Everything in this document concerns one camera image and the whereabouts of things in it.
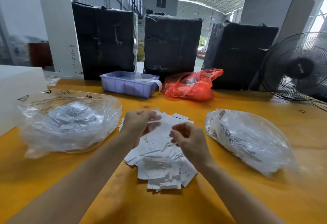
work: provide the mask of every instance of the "black fan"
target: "black fan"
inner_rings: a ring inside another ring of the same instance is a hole
[[[287,100],[311,100],[327,94],[327,33],[290,36],[274,45],[259,70],[264,88]]]

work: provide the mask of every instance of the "blue plastic basket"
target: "blue plastic basket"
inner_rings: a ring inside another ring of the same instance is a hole
[[[100,75],[102,89],[108,92],[117,92],[139,98],[150,98],[158,87],[155,82],[142,83],[119,78],[132,78],[134,75],[135,73],[133,72],[125,71],[115,71],[111,73],[102,74]],[[156,80],[159,79],[159,76],[157,75],[153,75],[153,77],[155,77]]]

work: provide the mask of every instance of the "fan hub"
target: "fan hub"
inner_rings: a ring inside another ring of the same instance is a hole
[[[286,75],[293,79],[302,79],[309,76],[314,69],[313,62],[304,57],[293,60],[286,68]]]

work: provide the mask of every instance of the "black object on box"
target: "black object on box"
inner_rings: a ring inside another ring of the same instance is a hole
[[[165,77],[193,72],[202,29],[202,19],[168,15],[145,16],[144,73]]]
[[[202,65],[223,69],[214,89],[247,90],[278,32],[278,27],[224,22],[213,24]]]
[[[136,13],[73,2],[84,79],[101,80],[113,71],[134,72],[137,57]]]

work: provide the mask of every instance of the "hand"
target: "hand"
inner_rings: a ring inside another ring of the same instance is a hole
[[[181,147],[185,157],[198,171],[203,166],[214,163],[200,127],[189,122],[179,123],[172,127],[169,136],[173,138],[171,142]]]
[[[140,138],[160,126],[160,122],[148,123],[148,121],[160,120],[161,116],[155,111],[129,111],[126,113],[123,127],[120,131],[122,134],[128,134],[133,142],[133,148],[136,148]]]

